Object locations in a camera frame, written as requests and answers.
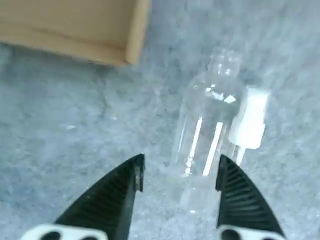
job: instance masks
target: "clear plastic bottle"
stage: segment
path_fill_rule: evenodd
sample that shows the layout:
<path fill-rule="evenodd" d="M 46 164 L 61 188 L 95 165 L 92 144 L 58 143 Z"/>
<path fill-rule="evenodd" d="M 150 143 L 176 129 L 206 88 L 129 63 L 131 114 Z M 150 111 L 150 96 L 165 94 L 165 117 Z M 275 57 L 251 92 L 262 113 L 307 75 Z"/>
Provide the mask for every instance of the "clear plastic bottle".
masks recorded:
<path fill-rule="evenodd" d="M 190 213 L 208 213 L 216 208 L 221 154 L 240 164 L 246 148 L 260 145 L 241 136 L 248 124 L 258 122 L 255 129 L 264 130 L 266 94 L 260 94 L 260 105 L 255 103 L 256 92 L 237 79 L 240 62 L 232 50 L 214 52 L 207 71 L 190 82 L 184 95 L 169 174 L 175 178 L 174 200 Z M 261 114 L 254 118 L 256 111 Z"/>

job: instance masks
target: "gray carpet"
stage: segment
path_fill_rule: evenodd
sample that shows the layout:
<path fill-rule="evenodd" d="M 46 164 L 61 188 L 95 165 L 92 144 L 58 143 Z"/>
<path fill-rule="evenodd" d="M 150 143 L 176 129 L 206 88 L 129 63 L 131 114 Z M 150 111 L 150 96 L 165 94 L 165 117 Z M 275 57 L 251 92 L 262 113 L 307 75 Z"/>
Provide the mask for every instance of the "gray carpet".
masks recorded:
<path fill-rule="evenodd" d="M 147 171 L 130 239 L 206 239 L 215 217 L 185 215 L 161 176 L 182 91 L 221 46 L 243 54 L 239 81 L 273 94 L 262 146 L 242 167 L 288 239 L 320 239 L 319 7 L 316 0 L 154 0 L 141 63 L 127 68 L 1 45 L 0 239 L 53 221 L 138 153 Z"/>

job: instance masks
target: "cardboard box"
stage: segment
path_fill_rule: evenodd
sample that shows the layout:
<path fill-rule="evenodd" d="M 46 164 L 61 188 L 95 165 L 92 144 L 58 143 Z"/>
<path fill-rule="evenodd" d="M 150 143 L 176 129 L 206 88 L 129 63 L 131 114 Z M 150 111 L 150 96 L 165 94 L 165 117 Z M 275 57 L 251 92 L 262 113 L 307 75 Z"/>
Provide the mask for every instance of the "cardboard box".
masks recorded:
<path fill-rule="evenodd" d="M 0 42 L 110 65 L 135 64 L 151 0 L 0 0 Z"/>

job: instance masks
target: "bottle neck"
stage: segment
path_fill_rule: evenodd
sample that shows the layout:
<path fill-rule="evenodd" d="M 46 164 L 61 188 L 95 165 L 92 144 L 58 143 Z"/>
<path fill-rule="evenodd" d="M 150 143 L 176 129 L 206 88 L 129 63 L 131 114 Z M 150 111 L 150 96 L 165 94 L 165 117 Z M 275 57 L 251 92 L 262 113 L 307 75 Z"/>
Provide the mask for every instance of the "bottle neck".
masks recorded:
<path fill-rule="evenodd" d="M 208 71 L 212 75 L 221 77 L 236 77 L 240 70 L 240 56 L 232 50 L 222 49 L 213 53 L 208 64 Z"/>

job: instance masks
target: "white spray cap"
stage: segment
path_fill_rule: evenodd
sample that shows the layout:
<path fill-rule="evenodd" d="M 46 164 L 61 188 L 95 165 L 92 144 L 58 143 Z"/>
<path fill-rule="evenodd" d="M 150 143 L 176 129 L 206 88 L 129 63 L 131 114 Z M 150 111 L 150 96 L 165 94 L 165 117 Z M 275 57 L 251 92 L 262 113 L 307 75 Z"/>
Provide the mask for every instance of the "white spray cap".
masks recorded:
<path fill-rule="evenodd" d="M 266 128 L 265 114 L 270 92 L 248 86 L 241 99 L 238 114 L 234 117 L 229 132 L 229 141 L 246 149 L 261 145 Z"/>

